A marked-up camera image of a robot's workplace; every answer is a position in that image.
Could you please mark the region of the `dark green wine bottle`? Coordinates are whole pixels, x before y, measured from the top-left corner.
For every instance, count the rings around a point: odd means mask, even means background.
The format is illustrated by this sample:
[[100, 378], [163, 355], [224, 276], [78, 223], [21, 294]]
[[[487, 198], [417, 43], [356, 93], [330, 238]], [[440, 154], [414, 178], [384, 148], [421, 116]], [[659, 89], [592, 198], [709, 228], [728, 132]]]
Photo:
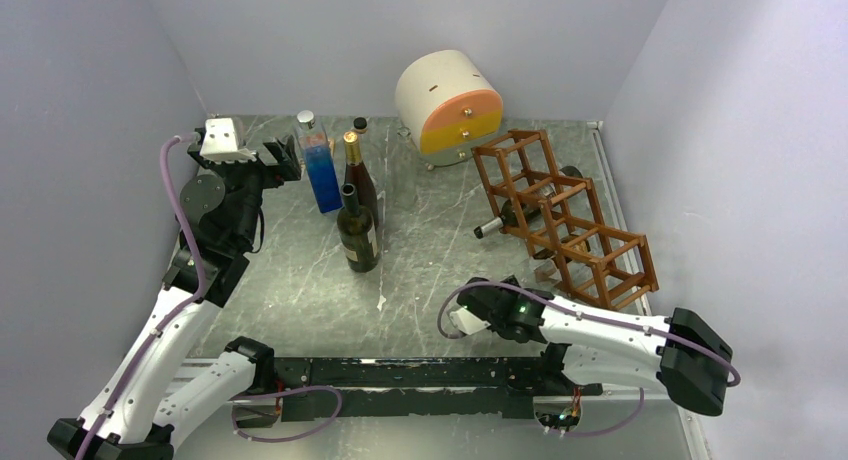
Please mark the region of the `dark green wine bottle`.
[[377, 267], [381, 252], [374, 216], [360, 203], [354, 184], [343, 184], [341, 196], [343, 206], [338, 212], [336, 226], [348, 265], [354, 272], [369, 272]]

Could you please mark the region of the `gold foil top bottle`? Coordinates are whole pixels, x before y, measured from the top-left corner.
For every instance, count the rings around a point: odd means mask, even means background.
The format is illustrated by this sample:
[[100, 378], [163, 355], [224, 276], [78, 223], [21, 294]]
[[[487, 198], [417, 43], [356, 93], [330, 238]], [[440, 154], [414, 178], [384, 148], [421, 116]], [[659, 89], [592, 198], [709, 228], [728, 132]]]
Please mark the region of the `gold foil top bottle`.
[[360, 205], [370, 211], [374, 225], [378, 228], [380, 215], [377, 192], [363, 159], [360, 136], [355, 131], [347, 131], [343, 135], [343, 141], [346, 155], [345, 182], [355, 186]]

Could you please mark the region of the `blue square glass bottle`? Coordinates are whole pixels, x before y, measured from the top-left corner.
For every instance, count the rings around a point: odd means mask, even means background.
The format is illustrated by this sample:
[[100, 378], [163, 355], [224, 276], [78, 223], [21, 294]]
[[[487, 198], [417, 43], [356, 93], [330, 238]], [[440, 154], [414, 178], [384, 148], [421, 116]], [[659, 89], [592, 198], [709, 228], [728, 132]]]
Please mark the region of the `blue square glass bottle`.
[[321, 214], [336, 211], [342, 200], [325, 128], [311, 110], [300, 111], [296, 119], [297, 140], [318, 210]]

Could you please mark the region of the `clear glass bottle black cap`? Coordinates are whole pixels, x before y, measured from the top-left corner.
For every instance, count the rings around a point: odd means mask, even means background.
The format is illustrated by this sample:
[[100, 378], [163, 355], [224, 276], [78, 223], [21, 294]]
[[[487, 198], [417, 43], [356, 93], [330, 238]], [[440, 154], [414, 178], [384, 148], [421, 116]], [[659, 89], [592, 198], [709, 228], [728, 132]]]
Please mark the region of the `clear glass bottle black cap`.
[[377, 205], [382, 208], [385, 200], [386, 174], [382, 166], [382, 156], [379, 151], [377, 130], [366, 117], [355, 117], [353, 131], [360, 139], [363, 160], [376, 190]]

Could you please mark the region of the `dark bottle white label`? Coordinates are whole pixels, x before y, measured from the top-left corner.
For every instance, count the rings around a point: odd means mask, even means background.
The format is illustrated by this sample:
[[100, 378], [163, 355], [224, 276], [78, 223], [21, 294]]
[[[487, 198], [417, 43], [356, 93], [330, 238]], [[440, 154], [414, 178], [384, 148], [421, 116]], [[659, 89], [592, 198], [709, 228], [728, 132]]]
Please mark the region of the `dark bottle white label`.
[[[583, 177], [580, 170], [572, 165], [567, 165], [561, 168], [560, 172], [565, 176], [571, 176], [576, 178]], [[524, 215], [525, 221], [527, 223], [531, 223], [533, 220], [535, 220], [541, 215], [539, 207], [530, 206], [524, 203], [521, 204], [521, 212]], [[519, 226], [518, 216], [515, 213], [512, 202], [510, 200], [506, 200], [504, 202], [497, 216], [492, 218], [490, 221], [475, 227], [473, 233], [477, 239], [482, 239], [485, 236], [491, 234], [492, 232], [498, 231], [505, 226]]]

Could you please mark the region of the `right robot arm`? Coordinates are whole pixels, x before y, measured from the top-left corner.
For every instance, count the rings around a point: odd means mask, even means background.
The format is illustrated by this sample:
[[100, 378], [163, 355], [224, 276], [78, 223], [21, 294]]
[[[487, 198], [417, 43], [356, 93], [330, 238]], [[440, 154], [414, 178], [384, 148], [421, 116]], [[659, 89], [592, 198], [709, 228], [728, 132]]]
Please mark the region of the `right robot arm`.
[[490, 331], [516, 343], [562, 346], [539, 371], [550, 393], [574, 384], [612, 384], [664, 393], [676, 405], [716, 417], [741, 382], [731, 346], [696, 312], [627, 314], [591, 307], [514, 281], [473, 278], [439, 314], [459, 339]]

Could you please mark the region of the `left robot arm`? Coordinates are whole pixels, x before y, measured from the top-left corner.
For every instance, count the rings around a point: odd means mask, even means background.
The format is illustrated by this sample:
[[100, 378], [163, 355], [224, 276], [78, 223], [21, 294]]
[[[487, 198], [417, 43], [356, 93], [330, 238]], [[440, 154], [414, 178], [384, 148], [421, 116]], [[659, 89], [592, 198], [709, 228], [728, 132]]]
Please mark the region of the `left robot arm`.
[[263, 193], [297, 181], [291, 137], [265, 143], [272, 162], [232, 134], [198, 130], [185, 139], [202, 173], [174, 186], [170, 139], [159, 167], [180, 226], [178, 248], [151, 314], [112, 378], [74, 418], [51, 427], [47, 441], [67, 459], [170, 459], [184, 440], [231, 399], [277, 393], [282, 383], [271, 347], [231, 341], [204, 372], [175, 392], [169, 385], [190, 347], [226, 306], [258, 249]]

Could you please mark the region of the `large clear plastic bottle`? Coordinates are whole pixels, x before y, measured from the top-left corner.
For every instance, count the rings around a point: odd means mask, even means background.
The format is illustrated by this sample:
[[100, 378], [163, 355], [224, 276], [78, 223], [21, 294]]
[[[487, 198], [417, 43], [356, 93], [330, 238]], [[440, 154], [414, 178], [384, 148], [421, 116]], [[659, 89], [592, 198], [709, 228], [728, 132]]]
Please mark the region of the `large clear plastic bottle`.
[[418, 152], [406, 126], [389, 138], [386, 165], [386, 200], [397, 208], [412, 208], [417, 201]]

